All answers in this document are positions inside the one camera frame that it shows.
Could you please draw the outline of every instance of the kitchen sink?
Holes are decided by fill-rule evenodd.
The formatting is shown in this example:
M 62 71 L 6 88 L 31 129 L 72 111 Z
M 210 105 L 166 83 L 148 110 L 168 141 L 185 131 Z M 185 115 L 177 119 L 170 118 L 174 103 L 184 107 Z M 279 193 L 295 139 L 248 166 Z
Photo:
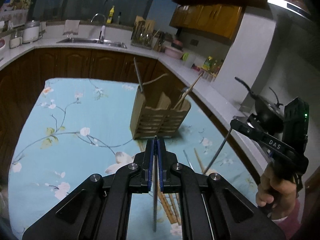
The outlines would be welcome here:
M 98 39 L 85 39 L 85 38 L 67 38 L 57 43 L 93 43 L 93 44 L 102 44 L 110 47 L 127 49 L 127 46 L 123 42 L 114 42 L 103 40 L 99 41 Z

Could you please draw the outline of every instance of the blue floral tablecloth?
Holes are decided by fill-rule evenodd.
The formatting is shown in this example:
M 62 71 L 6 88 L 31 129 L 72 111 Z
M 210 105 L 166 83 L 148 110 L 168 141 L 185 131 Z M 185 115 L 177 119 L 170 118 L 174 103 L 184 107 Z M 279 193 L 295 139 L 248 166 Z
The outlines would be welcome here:
M 91 174 L 115 173 L 144 150 L 146 140 L 132 140 L 129 128 L 136 90 L 137 85 L 131 83 L 47 80 L 23 127 L 9 173 L 9 215 L 17 238 L 22 239 L 29 226 Z M 179 135 L 165 142 L 167 150 L 188 165 L 185 151 L 195 171 L 201 173 L 201 165 L 210 162 L 223 136 L 197 104 L 187 99 L 191 110 Z M 228 144 L 212 171 L 255 203 L 257 185 Z M 127 239 L 181 239 L 181 226 L 168 219 L 160 201 L 157 232 L 152 231 L 152 202 L 152 193 L 132 196 Z

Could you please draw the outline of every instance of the white countertop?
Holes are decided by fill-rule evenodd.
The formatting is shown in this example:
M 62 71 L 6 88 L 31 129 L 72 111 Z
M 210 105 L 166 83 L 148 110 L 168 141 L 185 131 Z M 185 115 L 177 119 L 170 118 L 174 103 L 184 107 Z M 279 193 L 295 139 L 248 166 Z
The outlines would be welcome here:
M 106 47 L 100 44 L 74 44 L 74 43 L 57 43 L 62 39 L 41 39 L 31 44 L 24 44 L 15 49 L 6 50 L 1 57 L 0 70 L 9 65 L 11 62 L 26 54 L 27 52 L 37 48 L 85 48 L 85 49 L 104 49 L 111 51 L 124 52 L 138 56 L 150 57 L 157 59 L 165 65 L 172 73 L 174 73 L 186 86 L 190 86 L 198 77 L 198 72 L 187 69 L 183 66 L 181 60 L 176 60 L 166 56 L 163 53 L 158 53 L 153 50 L 133 47 L 127 42 L 125 43 L 127 49 Z M 200 79 L 194 86 L 193 92 L 198 98 L 211 110 L 211 112 L 218 118 L 218 120 L 229 130 L 230 121 L 233 116 L 243 116 L 230 102 L 221 96 L 210 83 L 204 79 Z M 231 132 L 232 136 L 245 152 L 257 172 L 261 175 L 267 166 L 267 161 L 261 154 L 260 147 L 246 136 L 236 132 Z

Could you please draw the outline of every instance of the frying pan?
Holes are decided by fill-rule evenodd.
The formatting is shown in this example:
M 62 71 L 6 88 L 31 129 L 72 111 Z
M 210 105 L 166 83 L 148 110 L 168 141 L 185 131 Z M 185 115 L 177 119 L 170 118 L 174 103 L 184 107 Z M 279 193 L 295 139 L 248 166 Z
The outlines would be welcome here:
M 260 126 L 270 135 L 281 133 L 283 131 L 284 117 L 281 114 L 279 107 L 283 106 L 283 104 L 279 103 L 278 96 L 273 91 L 273 89 L 269 87 L 276 96 L 276 104 L 269 103 L 264 97 L 256 95 L 251 90 L 251 88 L 240 78 L 235 77 L 235 80 L 244 85 L 244 87 L 248 90 L 250 97 L 255 100 L 254 107 L 256 110 L 256 119 L 260 122 Z

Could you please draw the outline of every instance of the pink sleeve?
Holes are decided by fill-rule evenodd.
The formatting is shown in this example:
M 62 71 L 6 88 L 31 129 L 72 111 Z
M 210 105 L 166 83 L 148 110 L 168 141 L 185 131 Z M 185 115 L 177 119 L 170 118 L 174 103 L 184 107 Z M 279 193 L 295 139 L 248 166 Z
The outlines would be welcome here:
M 284 231 L 287 240 L 289 240 L 296 231 L 300 228 L 300 223 L 298 221 L 300 203 L 296 199 L 296 205 L 292 210 L 291 214 L 283 221 L 276 222 L 276 224 Z

